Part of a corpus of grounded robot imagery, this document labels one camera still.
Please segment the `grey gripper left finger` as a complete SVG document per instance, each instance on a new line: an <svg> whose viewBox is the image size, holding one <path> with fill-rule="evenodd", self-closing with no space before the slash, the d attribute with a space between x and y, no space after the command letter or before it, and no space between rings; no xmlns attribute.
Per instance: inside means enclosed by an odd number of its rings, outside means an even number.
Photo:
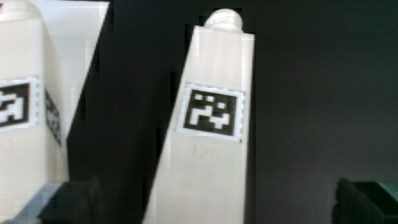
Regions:
<svg viewBox="0 0 398 224"><path fill-rule="evenodd" d="M60 185L39 213L41 224L106 224L106 209L98 178Z"/></svg>

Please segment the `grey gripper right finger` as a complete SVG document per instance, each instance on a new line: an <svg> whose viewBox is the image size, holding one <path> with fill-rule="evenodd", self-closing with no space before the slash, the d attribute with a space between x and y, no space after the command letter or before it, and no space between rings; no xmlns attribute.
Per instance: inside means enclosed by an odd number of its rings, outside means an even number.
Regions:
<svg viewBox="0 0 398 224"><path fill-rule="evenodd" d="M398 224L398 182L339 179L332 224Z"/></svg>

